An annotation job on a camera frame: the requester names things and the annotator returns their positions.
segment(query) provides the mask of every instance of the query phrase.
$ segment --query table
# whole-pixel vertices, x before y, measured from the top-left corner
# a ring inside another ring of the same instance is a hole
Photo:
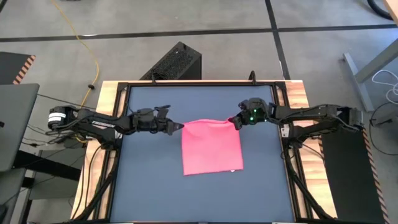
[[[396,24],[398,24],[398,2],[395,0],[384,0],[384,4],[388,8],[391,17],[394,19]],[[374,107],[364,82],[371,78],[377,71],[385,67],[388,63],[393,61],[396,57],[398,57],[398,39],[393,41],[390,46],[384,49],[361,70],[358,70],[349,53],[344,53],[343,57],[349,66],[351,75],[353,76],[354,87],[361,97],[361,101],[365,110],[367,112],[373,111]]]
[[[287,96],[289,100],[290,107],[292,108],[301,108],[301,107],[308,107],[308,101],[304,90],[304,85],[302,81],[280,81],[280,80],[262,80],[264,82],[285,82]],[[119,82],[123,83],[150,83],[151,81],[105,81],[103,82],[103,86],[101,89],[101,93],[99,95],[99,101],[97,105],[96,111],[99,113],[109,114],[112,115],[114,110],[114,103],[117,94],[118,84]],[[212,83],[249,83],[250,80],[195,80],[195,81],[183,81],[183,80],[174,80],[174,81],[158,81],[158,83],[164,82],[174,82],[174,83],[185,83],[185,82],[212,82]],[[121,98],[126,97],[126,92],[121,92]],[[118,116],[122,113],[123,105],[119,105],[118,108]],[[313,124],[312,121],[297,121],[295,125],[301,126],[308,126]],[[309,139],[305,142],[310,147],[313,147],[315,150],[321,152],[321,148],[319,146],[318,140]],[[99,146],[97,141],[91,141],[88,143],[88,147],[86,150],[86,164],[90,163],[93,153],[95,149]],[[301,156],[300,159],[302,160],[303,170],[307,182],[307,186],[309,191],[318,201],[318,203],[325,209],[332,216],[336,216],[335,206],[333,204],[333,200],[331,197],[330,188],[328,185],[328,180],[325,172],[325,167],[323,165],[323,161],[314,153],[302,149],[300,151]],[[90,201],[92,196],[95,193],[95,188],[98,183],[99,177],[101,175],[102,166],[104,164],[104,151],[100,151],[96,154],[95,158],[93,158],[93,165],[91,168],[91,178],[90,178],[90,187],[88,189],[88,195],[86,195],[88,181],[85,178],[85,182],[82,183],[81,179],[79,181],[78,190],[76,192],[75,203],[73,205],[72,214],[75,212],[78,202],[81,197],[81,188],[83,188],[83,195],[81,204],[85,204],[86,196],[87,200]],[[108,171],[112,166],[113,161],[112,159],[108,162]],[[88,176],[88,166],[85,166],[84,169],[85,177]],[[306,209],[303,197],[299,190],[297,189],[298,193],[298,202],[300,208],[300,216],[306,217]],[[104,218],[106,215],[106,204],[108,202],[109,197],[109,189],[103,195],[103,200],[100,205],[100,210],[98,214],[98,218]],[[77,214],[80,214],[83,211],[83,206],[78,208]]]

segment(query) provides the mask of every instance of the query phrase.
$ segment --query black metal frame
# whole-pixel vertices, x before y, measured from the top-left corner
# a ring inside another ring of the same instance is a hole
[[[287,90],[286,90],[286,85],[285,82],[262,82],[262,81],[256,81],[255,78],[252,79],[252,82],[145,82],[145,83],[119,83],[118,84],[118,90],[116,93],[116,99],[114,102],[114,108],[113,108],[113,116],[116,116],[118,113],[119,105],[122,103],[120,96],[121,92],[123,90],[126,90],[126,97],[124,98],[123,101],[123,113],[127,113],[127,106],[126,103],[129,101],[129,96],[131,93],[131,88],[133,87],[139,87],[139,86],[270,86],[271,87],[271,92],[272,92],[272,97],[275,102],[275,104],[279,105],[279,94],[277,89],[280,89],[282,92],[282,97],[284,99],[284,105],[288,106],[289,105],[289,99],[287,97]],[[282,150],[287,150],[287,142],[282,141]],[[300,158],[300,153],[298,151],[295,151],[295,156],[296,158]],[[101,178],[100,182],[103,183],[106,177],[106,171],[109,166],[109,158],[110,158],[110,151],[107,151],[105,154],[104,158],[104,163],[102,167],[102,172],[101,172]],[[302,167],[302,161],[301,159],[296,159],[295,160],[295,165],[297,166],[297,170],[299,173],[299,177],[301,181],[306,185],[305,183],[305,176],[304,176],[304,171]],[[111,217],[111,209],[113,206],[113,196],[114,196],[114,186],[116,185],[116,179],[117,179],[117,170],[118,166],[116,167],[116,175],[114,180],[112,181],[110,187],[110,192],[109,192],[109,198],[108,198],[108,203],[106,206],[106,215],[105,219],[110,220]],[[289,188],[290,188],[290,198],[292,200],[292,210],[294,213],[294,218],[295,220],[299,220],[301,217],[300,214],[300,207],[299,207],[299,201],[297,199],[297,191],[295,188],[295,184],[293,180],[288,176],[288,182],[289,182]],[[305,200],[305,208],[306,208],[306,215],[308,218],[313,218],[312,216],[312,210],[307,202]],[[99,211],[100,211],[100,203],[97,204],[95,210],[94,210],[94,219],[99,218]]]

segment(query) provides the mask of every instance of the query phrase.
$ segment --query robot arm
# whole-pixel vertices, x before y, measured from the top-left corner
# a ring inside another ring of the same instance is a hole
[[[362,112],[346,106],[319,105],[312,108],[292,109],[288,106],[278,106],[260,98],[244,100],[238,105],[241,112],[229,120],[239,130],[244,125],[255,125],[258,122],[271,122],[274,124],[291,124],[293,121],[314,120],[317,124],[301,127],[292,126],[285,128],[283,138],[291,143],[303,143],[307,138],[345,128],[350,131],[363,129]]]
[[[122,134],[148,131],[152,134],[163,132],[172,135],[183,128],[183,124],[166,118],[170,106],[155,109],[141,109],[128,116],[114,117],[88,109],[76,109],[74,106],[57,106],[50,110],[47,134],[72,131],[81,136],[96,138],[103,149],[118,148],[117,138]]]

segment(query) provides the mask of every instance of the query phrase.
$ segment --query gray desk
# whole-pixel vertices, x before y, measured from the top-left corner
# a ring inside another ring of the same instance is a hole
[[[38,90],[39,84],[0,85],[0,171],[14,164]]]
[[[5,204],[7,213],[2,221],[3,224],[9,224],[11,221],[18,194],[24,181],[25,172],[25,169],[13,169],[0,172],[0,204],[8,200]]]
[[[390,46],[383,50],[378,56],[371,60],[365,67],[358,70],[354,60],[349,53],[343,54],[344,60],[349,66],[353,76],[353,83],[355,90],[361,97],[362,104],[367,112],[374,111],[372,101],[370,99],[368,90],[365,86],[365,81],[370,79],[376,72],[384,68],[388,63],[398,57],[398,39],[395,40]]]
[[[252,97],[272,102],[268,86],[134,87],[132,110],[172,105],[178,122],[226,120]],[[239,132],[244,170],[183,176],[181,131],[125,136],[112,222],[293,222],[277,126]]]

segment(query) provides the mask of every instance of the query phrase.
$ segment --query pink cloth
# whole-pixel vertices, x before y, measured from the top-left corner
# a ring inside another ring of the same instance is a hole
[[[182,129],[183,174],[242,170],[239,131],[229,121],[201,119]]]

